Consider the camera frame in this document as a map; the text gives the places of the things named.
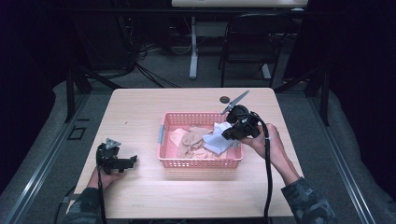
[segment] pink basket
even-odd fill
[[[165,168],[232,168],[235,169],[243,159],[242,144],[227,149],[226,159],[178,159],[177,146],[170,140],[172,131],[191,126],[213,129],[216,123],[222,123],[227,115],[220,113],[165,113],[158,139],[157,156]]]

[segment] chair backrest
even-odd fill
[[[291,17],[285,14],[245,13],[229,21],[226,35],[285,34],[291,27]]]

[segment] camouflage sleeve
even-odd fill
[[[94,188],[84,189],[78,199],[70,207],[62,223],[102,223],[99,190]]]
[[[329,202],[304,178],[282,189],[297,223],[337,223]]]

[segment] person's left hand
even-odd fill
[[[116,174],[107,175],[105,171],[101,169],[100,177],[102,180],[102,188],[103,190],[105,190],[114,180],[124,178],[125,173],[116,173]],[[99,189],[98,182],[99,182],[98,170],[95,167],[95,169],[92,172],[90,182],[88,182],[87,188]]]

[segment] hand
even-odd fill
[[[125,177],[125,173],[116,173],[107,175],[103,169],[100,171],[100,176],[102,180],[102,188],[105,190],[114,180],[118,180]],[[98,177],[98,170],[95,169],[92,172],[90,182],[88,182],[87,188],[96,188],[99,189],[98,186],[99,177]]]
[[[286,154],[282,140],[280,139],[279,132],[276,126],[271,123],[266,124],[268,129],[268,135],[270,137],[270,156],[271,163],[282,175],[283,181],[286,185],[289,185],[300,178],[293,163]],[[265,159],[265,136],[262,130],[262,126],[258,126],[260,135],[256,138],[243,138],[239,141],[252,147],[257,154]]]

